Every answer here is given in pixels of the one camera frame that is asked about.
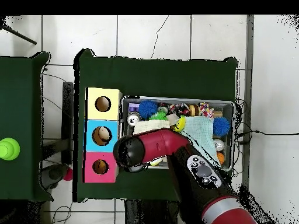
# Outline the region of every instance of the gray bin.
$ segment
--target gray bin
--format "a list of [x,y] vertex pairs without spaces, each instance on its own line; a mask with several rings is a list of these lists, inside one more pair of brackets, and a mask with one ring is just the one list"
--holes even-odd
[[[230,171],[234,164],[234,129],[235,129],[235,104],[231,101],[221,100],[195,100],[195,99],[178,99],[178,98],[162,98],[162,97],[144,97],[144,96],[123,96],[121,99],[121,116],[120,116],[120,136],[131,135],[133,128],[127,123],[128,116],[128,104],[129,103],[140,103],[142,100],[152,100],[154,102],[168,103],[168,104],[199,104],[201,102],[208,103],[209,107],[214,108],[214,111],[222,111],[222,116],[225,117],[231,123],[230,132],[221,138],[225,143],[223,150],[225,156],[225,162],[222,164],[222,169]],[[166,162],[161,162],[157,166],[149,166],[149,169],[168,169]]]

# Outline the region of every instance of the circular hole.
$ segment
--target circular hole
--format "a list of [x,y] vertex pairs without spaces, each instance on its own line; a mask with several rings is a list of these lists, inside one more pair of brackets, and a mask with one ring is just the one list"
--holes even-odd
[[105,174],[107,173],[109,167],[105,160],[96,160],[92,165],[92,169],[97,174]]
[[105,146],[112,139],[112,133],[107,127],[96,127],[92,133],[92,140],[99,146]]
[[106,96],[101,96],[96,99],[95,106],[97,111],[105,112],[111,108],[111,101]]

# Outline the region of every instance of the dark green table surface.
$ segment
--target dark green table surface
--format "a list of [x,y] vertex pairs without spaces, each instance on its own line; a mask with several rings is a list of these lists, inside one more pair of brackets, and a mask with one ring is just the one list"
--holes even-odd
[[48,201],[39,184],[41,158],[41,72],[49,53],[31,58],[0,57],[0,140],[14,138],[20,155],[0,159],[0,199]]
[[113,184],[82,183],[82,150],[85,88],[119,89],[123,95],[177,97],[188,99],[235,101],[235,58],[225,61],[128,59],[95,57],[81,50],[75,60],[75,104],[79,100],[78,129],[74,130],[74,161],[77,179],[73,183],[74,200],[84,198],[129,198],[177,200],[168,170],[149,169],[141,173],[120,171]]

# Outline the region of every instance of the light blue cloth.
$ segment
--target light blue cloth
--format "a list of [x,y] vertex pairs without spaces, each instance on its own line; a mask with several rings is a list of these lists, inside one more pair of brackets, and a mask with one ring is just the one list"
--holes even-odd
[[181,134],[187,137],[193,147],[214,167],[220,167],[213,141],[213,122],[213,118],[205,116],[186,117],[186,124]]

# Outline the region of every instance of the shape sorter box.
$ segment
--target shape sorter box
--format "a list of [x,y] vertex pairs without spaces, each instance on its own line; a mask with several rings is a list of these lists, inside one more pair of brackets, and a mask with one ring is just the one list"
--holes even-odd
[[[88,89],[88,107],[87,107],[88,119],[117,121],[119,119],[119,106],[120,106],[122,93],[118,89],[102,89],[97,87],[88,87],[87,89]],[[106,111],[99,111],[96,108],[96,102],[98,100],[101,100],[102,97],[105,97],[110,104],[109,109]]]
[[[86,88],[87,118],[85,155],[83,158],[83,183],[114,183],[118,174],[118,166],[113,156],[113,147],[119,136],[119,106],[121,93],[117,89]],[[109,132],[109,141],[96,143],[94,135],[99,127]],[[103,174],[96,173],[94,163],[106,164],[107,170]]]

